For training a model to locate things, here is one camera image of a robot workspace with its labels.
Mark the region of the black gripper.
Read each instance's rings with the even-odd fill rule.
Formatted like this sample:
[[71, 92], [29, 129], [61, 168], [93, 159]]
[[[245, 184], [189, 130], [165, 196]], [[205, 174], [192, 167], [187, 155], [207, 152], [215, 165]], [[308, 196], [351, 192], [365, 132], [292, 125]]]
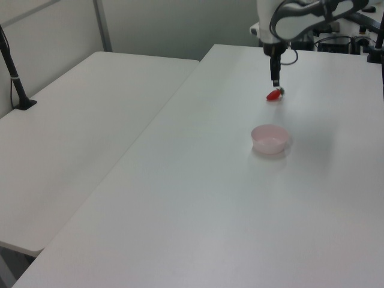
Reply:
[[271, 57], [269, 66], [273, 87], [280, 86], [281, 55], [287, 50], [288, 44], [284, 42], [263, 43], [263, 52]]

